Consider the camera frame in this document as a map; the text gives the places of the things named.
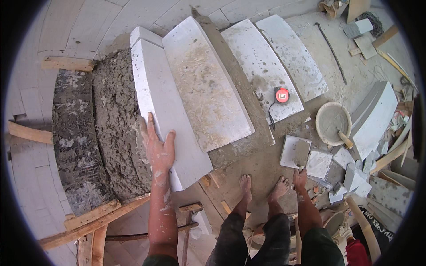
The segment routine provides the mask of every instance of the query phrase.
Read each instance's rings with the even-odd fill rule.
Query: human arm
[[[302,239],[302,265],[344,266],[342,253],[327,229],[322,227],[321,215],[305,189],[307,178],[306,169],[300,173],[295,169],[293,185],[297,193],[297,222]]]
[[[298,223],[302,239],[309,229],[322,228],[321,215],[312,204],[311,198],[305,189],[307,178],[306,169],[303,169],[300,173],[298,169],[294,170],[293,185],[297,194]]]
[[[152,184],[148,236],[148,256],[167,255],[178,259],[178,225],[170,199],[169,170],[175,161],[175,136],[172,129],[161,142],[155,132],[154,117],[148,113],[148,122],[141,121],[141,133],[147,158],[151,164]]]

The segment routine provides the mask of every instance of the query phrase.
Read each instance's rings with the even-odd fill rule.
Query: mortar-covered hand
[[[166,136],[166,141],[161,142],[155,132],[154,117],[151,112],[148,113],[148,123],[145,119],[141,121],[141,133],[145,146],[147,158],[153,169],[168,171],[175,161],[175,136],[176,132],[172,129]]]
[[[304,189],[307,179],[308,176],[306,175],[306,169],[303,169],[301,172],[299,172],[298,169],[294,170],[293,185],[296,190]]]

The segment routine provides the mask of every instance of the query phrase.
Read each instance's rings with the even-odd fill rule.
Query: worker
[[[151,164],[152,184],[148,236],[150,249],[143,266],[177,266],[178,226],[170,199],[169,170],[175,161],[171,130],[164,143],[155,132],[154,119],[148,113],[148,122],[141,122],[141,133],[146,155]],[[306,185],[306,169],[294,171],[293,185],[297,193],[298,222],[302,238],[302,265],[344,265],[343,256],[326,229],[322,228],[320,213],[312,204]],[[280,177],[269,194],[268,222],[263,226],[265,242],[256,256],[250,258],[242,233],[247,205],[251,202],[251,176],[239,179],[242,199],[223,222],[216,246],[207,266],[285,265],[290,253],[290,222],[278,203],[278,198],[289,189],[289,181]]]

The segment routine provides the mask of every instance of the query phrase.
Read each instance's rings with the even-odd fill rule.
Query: dark shorts
[[[223,222],[216,246],[206,266],[281,266],[288,263],[290,254],[290,221],[285,214],[273,216],[264,226],[265,242],[256,256],[248,256],[242,229],[244,220],[231,213]],[[165,255],[146,258],[143,266],[170,265],[178,262]],[[344,266],[339,248],[324,228],[310,229],[302,239],[302,265]]]

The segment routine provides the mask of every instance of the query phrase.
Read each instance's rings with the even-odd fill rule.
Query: human leg
[[[265,242],[251,260],[252,265],[284,265],[290,254],[290,221],[278,203],[278,198],[288,191],[289,182],[280,177],[267,200],[268,222],[263,226]]]
[[[247,205],[251,202],[251,176],[242,175],[239,184],[243,197],[221,225],[215,248],[208,258],[206,266],[244,265],[248,256],[242,229]]]

